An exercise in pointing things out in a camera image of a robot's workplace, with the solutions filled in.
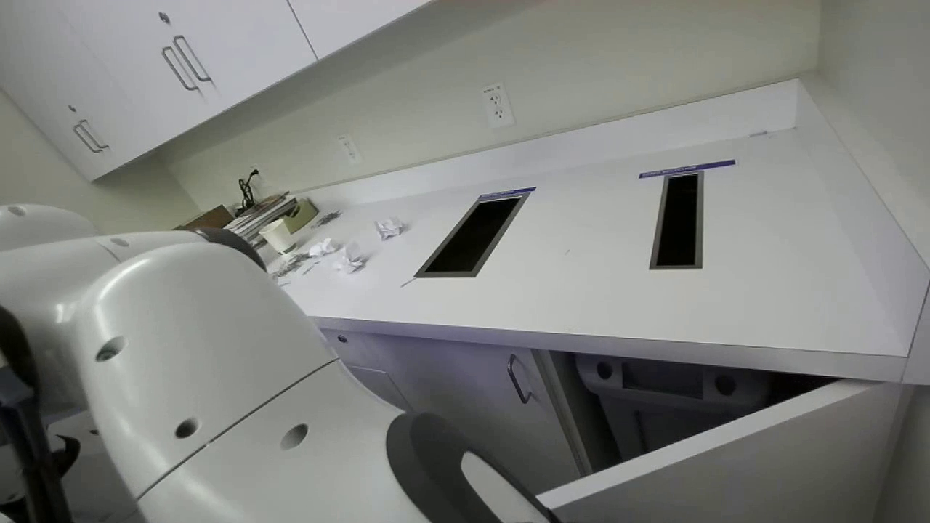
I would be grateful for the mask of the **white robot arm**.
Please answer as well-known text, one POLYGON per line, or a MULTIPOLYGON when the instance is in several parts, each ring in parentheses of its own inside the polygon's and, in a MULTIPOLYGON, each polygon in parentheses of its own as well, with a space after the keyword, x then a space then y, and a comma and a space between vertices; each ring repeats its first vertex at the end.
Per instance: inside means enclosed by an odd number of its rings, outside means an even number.
POLYGON ((0 220, 3 523, 558 523, 370 391, 240 234, 0 220))

